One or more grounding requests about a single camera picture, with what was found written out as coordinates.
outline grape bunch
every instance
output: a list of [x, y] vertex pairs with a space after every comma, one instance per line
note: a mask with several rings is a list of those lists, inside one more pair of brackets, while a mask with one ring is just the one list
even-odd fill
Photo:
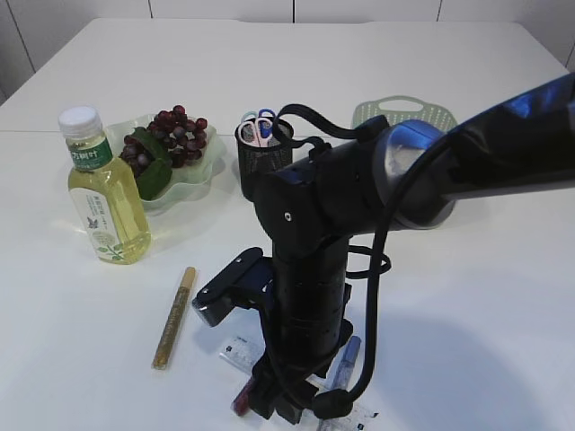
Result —
[[206, 119], [189, 119], [186, 110], [176, 105], [171, 111], [161, 110], [147, 130], [162, 143], [172, 157], [172, 167], [181, 168], [193, 164], [203, 155], [206, 147]]
[[124, 149], [119, 157], [132, 168], [135, 178], [139, 177], [154, 160], [150, 152], [132, 135], [124, 137]]
[[[176, 105], [171, 111], [161, 110], [146, 128], [154, 139], [168, 152], [172, 168], [192, 165], [201, 159], [206, 148], [206, 119], [189, 119], [186, 110]], [[123, 159], [138, 178], [155, 159], [133, 135], [124, 137], [124, 149], [119, 157]]]

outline pen holder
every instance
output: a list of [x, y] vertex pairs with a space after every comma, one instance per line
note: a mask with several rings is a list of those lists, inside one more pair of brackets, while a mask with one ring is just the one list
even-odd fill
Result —
[[[294, 129], [282, 119], [279, 121], [279, 128], [289, 137], [294, 135]], [[245, 198], [252, 201], [253, 191], [259, 177], [264, 173], [274, 172], [290, 165], [293, 161], [293, 150], [281, 144], [275, 137], [268, 142], [268, 146], [247, 145], [240, 141], [238, 133], [237, 128], [235, 142], [240, 167], [240, 184]]]

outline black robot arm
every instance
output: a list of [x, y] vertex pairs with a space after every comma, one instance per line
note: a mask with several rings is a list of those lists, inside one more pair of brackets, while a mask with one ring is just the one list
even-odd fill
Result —
[[[310, 143], [314, 149], [262, 176], [255, 190], [256, 214], [272, 239], [273, 256], [251, 249], [249, 264], [241, 255], [194, 300], [212, 325], [234, 306], [259, 310], [266, 352], [253, 369], [249, 401], [256, 412], [269, 418], [276, 410], [292, 423], [302, 409], [319, 418], [345, 416], [367, 388], [375, 364], [379, 275], [390, 268], [384, 255], [389, 230], [435, 227], [461, 198], [575, 185], [574, 82], [575, 75], [564, 76], [446, 135], [418, 120], [388, 127], [375, 118], [341, 129], [301, 105], [278, 114], [297, 114], [331, 136], [355, 140], [331, 148], [318, 137], [294, 141], [274, 128], [285, 145]], [[343, 318], [350, 291], [345, 269], [349, 251], [366, 252], [349, 247], [359, 233], [375, 233], [369, 271], [362, 274], [364, 367], [349, 392], [315, 395], [305, 378], [325, 375], [352, 332]]]

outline marker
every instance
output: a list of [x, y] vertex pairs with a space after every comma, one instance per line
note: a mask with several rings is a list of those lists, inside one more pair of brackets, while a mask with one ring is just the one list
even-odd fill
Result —
[[164, 332], [158, 343], [158, 349], [155, 351], [154, 362], [152, 367], [156, 370], [165, 370], [172, 353], [173, 342], [176, 340], [178, 329], [180, 328], [181, 318], [186, 310], [186, 303], [190, 296], [191, 285], [196, 278], [196, 269], [189, 267], [181, 279], [180, 288], [173, 299], [172, 309], [168, 315], [168, 320], [164, 326]]

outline bottle cap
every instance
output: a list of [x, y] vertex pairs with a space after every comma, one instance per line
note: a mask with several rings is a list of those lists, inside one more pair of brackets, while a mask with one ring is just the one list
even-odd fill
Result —
[[91, 106], [76, 106], [65, 110], [57, 119], [64, 137], [87, 139], [102, 132], [98, 111]]

